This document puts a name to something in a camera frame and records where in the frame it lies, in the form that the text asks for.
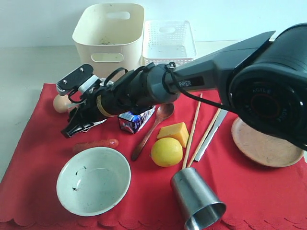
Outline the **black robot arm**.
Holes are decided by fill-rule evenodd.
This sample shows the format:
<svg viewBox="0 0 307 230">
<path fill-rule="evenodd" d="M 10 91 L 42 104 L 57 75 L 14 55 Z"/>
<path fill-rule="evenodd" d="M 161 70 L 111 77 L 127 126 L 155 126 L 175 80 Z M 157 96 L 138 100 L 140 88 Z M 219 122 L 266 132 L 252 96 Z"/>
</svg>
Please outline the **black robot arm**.
<svg viewBox="0 0 307 230">
<path fill-rule="evenodd" d="M 88 130 L 98 122 L 130 111 L 136 115 L 180 94 L 217 90 L 220 102 L 202 102 L 237 114 L 253 129 L 307 148 L 307 25 L 296 24 L 271 41 L 265 32 L 182 66 L 150 63 L 124 70 L 116 82 L 94 75 L 84 64 L 57 82 L 60 95 L 80 92 L 63 136 Z"/>
</svg>

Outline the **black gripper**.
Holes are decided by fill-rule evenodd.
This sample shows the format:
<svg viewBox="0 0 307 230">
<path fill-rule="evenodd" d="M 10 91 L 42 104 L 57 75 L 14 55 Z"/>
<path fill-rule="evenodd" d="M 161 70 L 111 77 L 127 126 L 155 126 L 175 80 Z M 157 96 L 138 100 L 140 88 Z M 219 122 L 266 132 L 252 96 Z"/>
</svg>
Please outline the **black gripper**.
<svg viewBox="0 0 307 230">
<path fill-rule="evenodd" d="M 65 138 L 85 131 L 89 123 L 100 122 L 115 116 L 115 91 L 113 86 L 91 86 L 80 95 L 69 112 L 69 124 L 61 130 Z"/>
</svg>

